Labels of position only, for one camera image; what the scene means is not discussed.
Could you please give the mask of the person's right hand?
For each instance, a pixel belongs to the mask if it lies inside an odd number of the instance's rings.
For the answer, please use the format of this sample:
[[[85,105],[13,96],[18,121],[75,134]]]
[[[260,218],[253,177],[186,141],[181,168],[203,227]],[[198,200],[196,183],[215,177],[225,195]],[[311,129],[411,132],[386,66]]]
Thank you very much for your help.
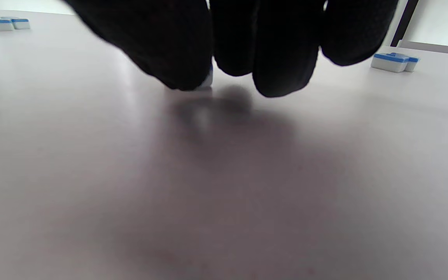
[[[283,97],[306,87],[321,51],[360,63],[381,47],[396,0],[68,0],[98,37],[172,90],[192,91],[213,62],[251,74],[257,91]]]

